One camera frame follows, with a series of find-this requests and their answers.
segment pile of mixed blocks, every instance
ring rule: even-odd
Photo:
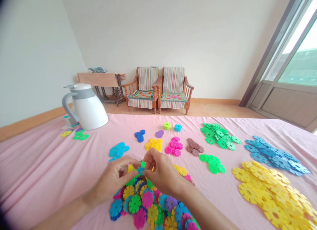
[[[176,170],[192,183],[184,167],[174,165]],[[134,226],[141,229],[147,222],[150,229],[200,229],[186,206],[172,196],[161,193],[151,182],[141,175],[145,162],[138,169],[139,175],[128,182],[113,197],[110,218],[116,221],[127,213],[134,215]]]

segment chair armrest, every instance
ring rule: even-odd
[[[192,85],[190,85],[190,84],[188,83],[187,76],[185,76],[185,84],[186,84],[191,90],[194,89],[194,86],[192,86]]]
[[[133,85],[135,82],[136,82],[136,76],[135,76],[134,80],[132,81],[132,83],[124,84],[124,85],[122,85],[122,87],[126,88],[127,86]]]
[[[159,76],[156,84],[154,84],[152,88],[155,89],[156,86],[161,86],[161,85],[162,85],[162,76]]]

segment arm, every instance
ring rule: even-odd
[[[183,178],[174,168],[169,157],[151,148],[145,155],[144,175],[164,194],[184,203],[202,230],[238,229],[202,193]]]
[[[130,156],[124,156],[108,164],[97,183],[32,230],[71,229],[98,205],[108,201],[128,181],[137,176],[137,171],[127,172],[128,165],[138,168],[141,163]]]

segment yellow snowflake block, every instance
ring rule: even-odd
[[[174,165],[175,169],[178,171],[179,173],[179,170],[180,170],[180,167],[178,165]]]
[[[275,169],[268,170],[255,161],[243,162],[242,166],[244,170],[232,169],[233,175],[244,182],[239,185],[240,194],[258,205],[275,227],[317,230],[317,211],[306,196],[289,185],[285,175]]]
[[[162,143],[163,143],[162,139],[155,140],[154,138],[151,138],[149,140],[149,142],[144,145],[145,146],[145,150],[148,151],[151,148],[155,148],[156,150],[161,152],[162,151]]]
[[[129,166],[128,166],[128,173],[129,173],[129,172],[132,172],[132,171],[134,171],[134,170],[135,170],[135,168],[134,168],[133,165],[129,165]]]
[[[268,220],[277,228],[281,228],[284,224],[288,224],[287,217],[275,202],[271,201],[263,206],[264,214]]]
[[[180,167],[179,168],[179,173],[182,175],[182,176],[187,176],[188,172],[186,170],[185,167]]]

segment pink tablecloth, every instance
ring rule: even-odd
[[[179,136],[184,147],[191,137],[205,148],[205,154],[218,156],[227,168],[226,174],[212,174],[206,163],[185,149],[180,157],[170,156],[174,164],[187,168],[196,187],[240,229],[274,229],[263,211],[245,201],[239,194],[240,181],[231,173],[244,161],[251,161],[244,144],[236,151],[223,150],[205,142],[199,130],[202,123],[221,124],[241,140],[263,137],[274,147],[284,149],[307,166],[312,174],[296,177],[282,171],[292,185],[305,194],[317,208],[317,136],[280,120],[237,119],[210,117],[177,117],[155,115],[109,114],[109,122],[96,130],[86,131],[87,140],[73,140],[74,134],[60,137],[64,125],[57,118],[40,127],[0,144],[1,208],[16,229],[28,229],[63,205],[91,188],[104,170],[109,150],[125,142],[125,153],[141,160],[144,144],[163,129],[163,123],[180,124],[180,133],[169,130],[163,136],[163,149],[171,138]],[[146,130],[144,142],[138,143],[135,132]],[[135,229],[131,215],[112,222],[109,217],[111,201],[88,214],[75,229]]]

